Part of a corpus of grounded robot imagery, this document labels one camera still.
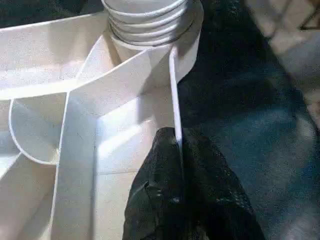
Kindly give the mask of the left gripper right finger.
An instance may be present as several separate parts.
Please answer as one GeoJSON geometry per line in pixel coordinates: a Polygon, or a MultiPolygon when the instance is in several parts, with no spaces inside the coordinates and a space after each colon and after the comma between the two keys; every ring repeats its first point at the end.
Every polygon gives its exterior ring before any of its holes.
{"type": "Polygon", "coordinates": [[[188,204],[209,240],[265,239],[239,178],[194,129],[183,130],[183,165],[188,204]]]}

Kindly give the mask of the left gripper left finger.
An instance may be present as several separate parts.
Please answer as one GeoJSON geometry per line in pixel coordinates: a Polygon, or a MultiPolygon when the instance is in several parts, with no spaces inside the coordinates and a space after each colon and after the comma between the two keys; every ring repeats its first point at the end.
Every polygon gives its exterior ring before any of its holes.
{"type": "Polygon", "coordinates": [[[181,240],[185,190],[179,146],[172,127],[159,129],[131,184],[122,239],[181,240]]]}

